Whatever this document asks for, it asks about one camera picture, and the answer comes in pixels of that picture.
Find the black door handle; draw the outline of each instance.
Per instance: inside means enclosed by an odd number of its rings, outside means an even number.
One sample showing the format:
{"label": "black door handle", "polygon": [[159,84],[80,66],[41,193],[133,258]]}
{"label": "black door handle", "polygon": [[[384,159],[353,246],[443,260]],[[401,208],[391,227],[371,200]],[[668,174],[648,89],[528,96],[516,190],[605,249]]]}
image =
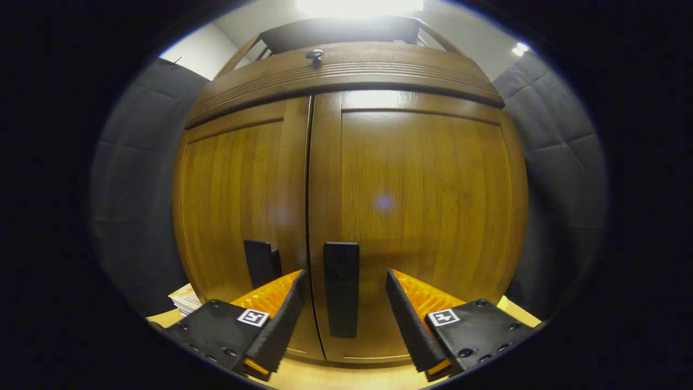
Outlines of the black door handle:
{"label": "black door handle", "polygon": [[355,339],[358,322],[358,244],[327,242],[322,252],[330,336]]}
{"label": "black door handle", "polygon": [[245,261],[248,264],[250,282],[253,289],[266,285],[281,276],[279,249],[272,248],[269,242],[246,239]]}

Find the ceiling light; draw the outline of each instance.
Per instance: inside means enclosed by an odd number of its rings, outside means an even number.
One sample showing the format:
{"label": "ceiling light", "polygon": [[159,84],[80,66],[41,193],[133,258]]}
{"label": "ceiling light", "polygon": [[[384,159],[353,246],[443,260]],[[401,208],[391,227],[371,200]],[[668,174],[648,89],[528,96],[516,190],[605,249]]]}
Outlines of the ceiling light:
{"label": "ceiling light", "polygon": [[296,7],[316,17],[369,17],[423,10],[423,0],[296,0]]}

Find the screw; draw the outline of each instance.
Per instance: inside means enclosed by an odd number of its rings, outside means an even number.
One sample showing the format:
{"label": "screw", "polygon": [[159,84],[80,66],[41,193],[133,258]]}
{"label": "screw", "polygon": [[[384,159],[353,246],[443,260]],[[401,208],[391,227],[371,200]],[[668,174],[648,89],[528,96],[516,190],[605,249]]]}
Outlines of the screw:
{"label": "screw", "polygon": [[457,356],[459,357],[470,357],[471,355],[474,354],[474,350],[470,348],[465,348],[457,353]]}

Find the cabinet door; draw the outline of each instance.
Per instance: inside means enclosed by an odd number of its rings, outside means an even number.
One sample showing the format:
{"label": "cabinet door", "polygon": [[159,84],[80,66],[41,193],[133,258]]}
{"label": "cabinet door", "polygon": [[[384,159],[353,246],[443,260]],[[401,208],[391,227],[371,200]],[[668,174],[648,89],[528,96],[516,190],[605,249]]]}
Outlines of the cabinet door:
{"label": "cabinet door", "polygon": [[[307,267],[309,105],[308,97],[260,105],[184,133],[174,225],[185,272],[202,302],[230,302],[253,290],[243,240],[278,248],[284,274]],[[289,347],[289,353],[323,359],[309,298]]]}
{"label": "cabinet door", "polygon": [[[308,236],[327,359],[408,358],[385,294],[388,267],[463,300],[497,303],[520,257],[526,180],[514,127],[497,108],[415,92],[317,95]],[[355,339],[330,336],[328,241],[360,245]]]}

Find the wooden floor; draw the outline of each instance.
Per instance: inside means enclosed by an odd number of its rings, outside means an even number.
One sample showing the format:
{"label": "wooden floor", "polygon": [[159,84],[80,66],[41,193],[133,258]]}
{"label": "wooden floor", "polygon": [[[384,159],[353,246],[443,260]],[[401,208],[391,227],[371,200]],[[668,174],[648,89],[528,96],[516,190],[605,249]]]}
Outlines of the wooden floor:
{"label": "wooden floor", "polygon": [[[537,326],[540,321],[515,305],[503,296],[498,307],[512,315],[528,326]],[[178,309],[171,310],[156,316],[147,317],[165,328],[173,325],[183,318]],[[426,375],[417,373],[414,365],[409,362],[404,364],[339,364],[329,362],[312,363],[299,360],[291,355],[286,355],[279,365],[279,370],[270,376],[268,382],[250,378],[256,382],[266,384],[280,390],[293,389],[393,389],[415,390],[431,384],[442,382],[447,378],[435,382],[427,382]]]}

